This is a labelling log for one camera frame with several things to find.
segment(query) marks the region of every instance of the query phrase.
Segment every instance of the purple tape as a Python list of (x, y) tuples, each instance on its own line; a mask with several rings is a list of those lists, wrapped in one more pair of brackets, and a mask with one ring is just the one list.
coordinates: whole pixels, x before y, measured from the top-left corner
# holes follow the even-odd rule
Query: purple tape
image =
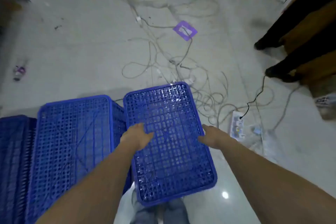
[(173, 28), (173, 30), (186, 41), (191, 39), (197, 33), (197, 30), (186, 21), (181, 21), (175, 28)]

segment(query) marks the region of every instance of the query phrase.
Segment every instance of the person's right hand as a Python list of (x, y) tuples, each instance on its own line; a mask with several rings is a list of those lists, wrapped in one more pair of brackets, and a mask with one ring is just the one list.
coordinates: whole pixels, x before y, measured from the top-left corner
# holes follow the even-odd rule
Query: person's right hand
[(221, 143), (226, 138), (230, 138), (227, 133), (221, 131), (218, 128), (215, 128), (214, 126), (207, 126), (202, 124), (202, 127), (205, 131), (205, 136), (199, 136), (198, 140), (211, 148), (220, 149)]

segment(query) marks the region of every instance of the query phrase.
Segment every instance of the blue plastic basket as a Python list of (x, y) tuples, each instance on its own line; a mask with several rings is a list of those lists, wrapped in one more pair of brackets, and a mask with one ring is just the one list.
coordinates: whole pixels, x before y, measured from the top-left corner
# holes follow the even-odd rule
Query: blue plastic basket
[(0, 223), (24, 223), (36, 119), (0, 119)]
[(129, 92), (124, 97), (127, 127), (143, 122), (153, 139), (132, 160), (137, 197), (144, 206), (212, 188), (217, 173), (189, 86), (177, 82)]
[(116, 148), (126, 131), (122, 113), (123, 108), (106, 95), (48, 103), (40, 108), (27, 223), (35, 223)]

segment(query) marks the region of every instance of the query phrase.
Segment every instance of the person's left hand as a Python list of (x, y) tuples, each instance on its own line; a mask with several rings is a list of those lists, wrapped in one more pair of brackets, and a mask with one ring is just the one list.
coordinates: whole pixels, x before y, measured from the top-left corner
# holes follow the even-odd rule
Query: person's left hand
[(128, 130), (120, 138), (121, 142), (129, 142), (136, 147), (136, 150), (142, 150), (153, 138), (154, 132), (146, 134), (144, 132), (144, 124), (139, 123), (130, 126)]

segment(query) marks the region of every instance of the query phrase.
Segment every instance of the person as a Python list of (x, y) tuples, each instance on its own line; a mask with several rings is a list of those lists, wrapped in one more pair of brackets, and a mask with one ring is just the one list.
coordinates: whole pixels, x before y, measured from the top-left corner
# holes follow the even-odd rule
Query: person
[[(218, 128), (202, 127), (205, 136), (200, 136), (199, 141), (221, 150), (262, 224), (336, 223), (335, 198), (247, 149)], [(143, 124), (131, 126), (114, 152), (60, 197), (37, 223), (113, 223), (133, 155), (152, 137), (153, 133), (144, 132)], [(131, 223), (157, 223), (153, 211), (137, 201), (133, 203), (136, 214)], [(183, 202), (169, 203), (166, 218), (170, 219), (164, 219), (164, 223), (189, 223)]]

